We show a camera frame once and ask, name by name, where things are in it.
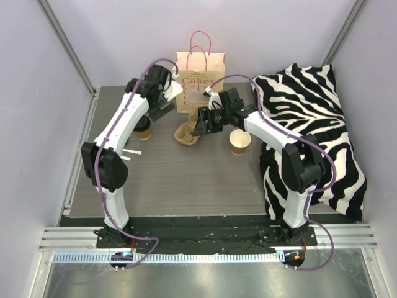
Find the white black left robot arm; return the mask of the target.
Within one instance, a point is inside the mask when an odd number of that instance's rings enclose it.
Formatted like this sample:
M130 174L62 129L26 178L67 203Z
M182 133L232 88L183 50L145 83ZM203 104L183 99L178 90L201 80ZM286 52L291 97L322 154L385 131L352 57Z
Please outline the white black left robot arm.
M132 79L115 114L93 142L84 142L81 156L85 175L97 189L105 214L105 230L120 248L131 243L130 216L125 207L123 186L128 166L121 158L127 140L143 117L158 120L174 108L171 103L182 92L177 71L151 65L140 78Z

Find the brown paper coffee cup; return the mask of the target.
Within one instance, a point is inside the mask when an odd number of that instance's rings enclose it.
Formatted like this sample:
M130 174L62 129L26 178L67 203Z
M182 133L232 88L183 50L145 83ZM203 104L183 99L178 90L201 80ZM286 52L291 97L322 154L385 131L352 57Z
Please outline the brown paper coffee cup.
M251 135L241 129L233 130L229 135L230 151L234 155L241 155L251 143Z

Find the brown pulp cup carrier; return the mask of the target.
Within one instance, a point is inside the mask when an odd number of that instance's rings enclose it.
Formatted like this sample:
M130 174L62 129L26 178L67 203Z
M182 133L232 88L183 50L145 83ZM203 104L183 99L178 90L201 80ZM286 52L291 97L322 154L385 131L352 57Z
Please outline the brown pulp cup carrier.
M198 121L199 112L198 110L192 111L188 115L187 122L182 123L174 133L174 138L177 142L183 145L192 146L200 138L199 136L194 137L192 135L194 128Z

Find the paper cakes bag pink handles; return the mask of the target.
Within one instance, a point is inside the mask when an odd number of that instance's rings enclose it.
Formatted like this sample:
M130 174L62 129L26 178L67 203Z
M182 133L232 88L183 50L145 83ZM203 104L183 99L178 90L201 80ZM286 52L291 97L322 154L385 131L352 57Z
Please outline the paper cakes bag pink handles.
M207 37L207 48L194 42L194 35L199 33ZM176 58L179 69L177 78L182 86L182 93L176 97L177 111L180 114L190 113L208 104L208 99L202 93L224 77L225 54L213 52L210 36L202 30L196 30L190 37L189 49L177 52Z

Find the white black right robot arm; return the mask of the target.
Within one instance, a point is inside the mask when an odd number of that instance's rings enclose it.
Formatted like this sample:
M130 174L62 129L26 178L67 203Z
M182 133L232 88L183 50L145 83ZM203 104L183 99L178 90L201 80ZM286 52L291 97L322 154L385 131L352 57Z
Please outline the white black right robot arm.
M313 135L305 137L285 129L262 113L259 106L245 105L236 88L216 92L207 88L208 106L198 109L194 136L218 133L227 125L237 127L273 148L281 156L282 181L287 188L280 237L287 245L301 240L308 229L308 206L325 173L323 157Z

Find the black plastic cup lid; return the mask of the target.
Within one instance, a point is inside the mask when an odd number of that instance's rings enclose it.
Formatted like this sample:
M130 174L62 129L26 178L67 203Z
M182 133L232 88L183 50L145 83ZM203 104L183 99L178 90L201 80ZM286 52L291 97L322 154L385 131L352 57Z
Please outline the black plastic cup lid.
M135 125L134 132L144 132L151 126L151 120L148 116L143 116Z

